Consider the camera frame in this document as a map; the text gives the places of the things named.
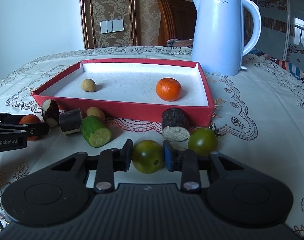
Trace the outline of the small orange tangerine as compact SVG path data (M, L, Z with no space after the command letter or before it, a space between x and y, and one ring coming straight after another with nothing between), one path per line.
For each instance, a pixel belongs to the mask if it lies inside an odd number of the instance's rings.
M20 121L19 124L30 124L30 123L41 123L40 118L37 115L29 114L24 116ZM28 137L28 141L35 141L38 137Z

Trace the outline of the green cucumber piece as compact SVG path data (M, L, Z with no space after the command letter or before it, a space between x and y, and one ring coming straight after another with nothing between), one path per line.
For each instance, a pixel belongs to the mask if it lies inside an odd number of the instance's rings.
M92 147L101 147L110 142L112 132L98 116L87 116L81 121L80 132Z

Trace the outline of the dark round water chestnut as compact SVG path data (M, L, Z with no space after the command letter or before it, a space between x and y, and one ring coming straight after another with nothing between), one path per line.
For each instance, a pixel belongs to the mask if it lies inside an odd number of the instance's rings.
M54 128L59 125L60 110L55 100L45 100L41 106L41 114L44 122L46 122L50 128Z

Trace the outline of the tan longan fruit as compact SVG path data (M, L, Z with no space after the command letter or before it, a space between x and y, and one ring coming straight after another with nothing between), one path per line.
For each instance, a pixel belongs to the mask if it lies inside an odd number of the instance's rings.
M86 111L87 116L97 116L99 117L103 122L105 122L106 117L104 112L99 109L98 107L90 107Z
M94 92L96 90L96 83L92 79L85 79L81 83L81 88L85 92Z

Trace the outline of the large orange tangerine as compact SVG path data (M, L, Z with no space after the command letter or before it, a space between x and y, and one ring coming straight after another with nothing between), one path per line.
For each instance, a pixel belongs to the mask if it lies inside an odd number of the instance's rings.
M166 77L157 82L155 90L162 100L175 101L181 96L182 87L176 79Z

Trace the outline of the red shallow cardboard box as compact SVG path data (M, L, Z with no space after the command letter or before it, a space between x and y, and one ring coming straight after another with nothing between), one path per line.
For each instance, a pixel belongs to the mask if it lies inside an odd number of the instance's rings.
M171 77L181 83L176 101L159 98L157 82ZM92 79L94 92L85 92L81 83ZM108 116L161 122L162 113L171 107L182 109L190 125L208 126L214 111L212 94L197 62L166 59L91 59L82 60L60 72L33 91L39 105L47 99L61 110L95 106Z

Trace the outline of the folded pillow on bed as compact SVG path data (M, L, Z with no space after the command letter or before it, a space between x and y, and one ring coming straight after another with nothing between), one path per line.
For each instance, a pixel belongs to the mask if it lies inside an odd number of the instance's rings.
M193 39L188 39L188 40L179 40L176 38L172 38L167 41L167 46L168 47L187 47L187 48L192 48L193 47Z

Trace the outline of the white electric kettle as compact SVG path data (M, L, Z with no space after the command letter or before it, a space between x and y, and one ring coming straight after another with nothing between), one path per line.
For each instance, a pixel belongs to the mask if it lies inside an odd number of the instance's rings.
M251 0L192 1L197 12L192 60L209 74L237 75L243 56L255 47L261 35L259 7ZM254 25L247 43L244 43L244 10L251 14Z

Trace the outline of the colourful patterned bedding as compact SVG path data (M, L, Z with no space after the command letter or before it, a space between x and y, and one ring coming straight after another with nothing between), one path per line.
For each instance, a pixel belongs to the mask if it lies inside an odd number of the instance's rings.
M293 77L295 77L296 79L298 79L301 83L304 84L304 72L298 68L297 66L295 66L294 64L287 62L287 61L282 61L279 60L275 57L272 57L258 49L253 49L249 52L249 54L251 55L256 55L258 57L262 57L268 61L272 61L273 63L279 65L282 69L284 69L285 71L289 72Z

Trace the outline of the glass sliding wardrobe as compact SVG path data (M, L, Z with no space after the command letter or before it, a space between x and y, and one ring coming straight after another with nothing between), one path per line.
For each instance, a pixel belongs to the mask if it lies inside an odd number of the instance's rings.
M256 49L304 72L304 0L255 0L262 18Z

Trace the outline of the white wall switch panel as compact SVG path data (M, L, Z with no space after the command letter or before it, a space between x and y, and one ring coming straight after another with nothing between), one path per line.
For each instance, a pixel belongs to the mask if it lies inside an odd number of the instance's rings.
M123 20L109 20L100 22L100 31L102 34L124 31Z

